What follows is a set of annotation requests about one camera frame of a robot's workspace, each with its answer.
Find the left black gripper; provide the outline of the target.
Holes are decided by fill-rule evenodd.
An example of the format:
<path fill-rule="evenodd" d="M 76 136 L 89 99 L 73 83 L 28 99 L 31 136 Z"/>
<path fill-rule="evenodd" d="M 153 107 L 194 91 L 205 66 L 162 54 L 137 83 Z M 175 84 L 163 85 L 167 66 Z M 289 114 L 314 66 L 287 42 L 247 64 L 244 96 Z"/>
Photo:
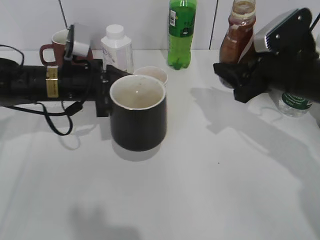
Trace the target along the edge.
<path fill-rule="evenodd" d="M 72 101 L 57 115 L 71 117 L 83 109 L 85 102 L 94 102 L 98 118 L 109 117 L 111 82 L 131 74 L 107 64 L 103 67 L 102 59 L 77 60 L 76 64 L 65 60 L 57 69 L 58 100 Z"/>

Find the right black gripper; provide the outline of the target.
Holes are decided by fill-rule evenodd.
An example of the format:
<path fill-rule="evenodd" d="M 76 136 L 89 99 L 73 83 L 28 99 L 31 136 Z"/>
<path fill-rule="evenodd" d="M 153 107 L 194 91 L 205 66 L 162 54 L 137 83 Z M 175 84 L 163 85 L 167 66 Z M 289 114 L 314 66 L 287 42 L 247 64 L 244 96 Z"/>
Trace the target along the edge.
<path fill-rule="evenodd" d="M 242 85 L 233 90 L 234 99 L 247 103 L 269 88 L 315 102 L 320 100 L 320 55 L 311 23 L 302 39 L 278 52 L 258 53 L 255 68 L 245 63 L 214 63 L 223 85 Z"/>

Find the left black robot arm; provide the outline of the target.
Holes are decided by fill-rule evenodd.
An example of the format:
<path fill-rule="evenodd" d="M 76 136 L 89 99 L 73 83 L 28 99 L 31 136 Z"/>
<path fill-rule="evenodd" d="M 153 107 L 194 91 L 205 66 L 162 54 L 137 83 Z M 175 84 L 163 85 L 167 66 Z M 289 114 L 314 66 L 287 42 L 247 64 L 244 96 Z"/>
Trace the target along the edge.
<path fill-rule="evenodd" d="M 112 65 L 103 67 L 101 59 L 65 60 L 61 66 L 20 65 L 0 60 L 0 105 L 17 110 L 19 105 L 37 102 L 72 101 L 62 113 L 52 117 L 73 116 L 86 101 L 94 101 L 97 116 L 108 116 L 111 85 L 128 73 Z"/>

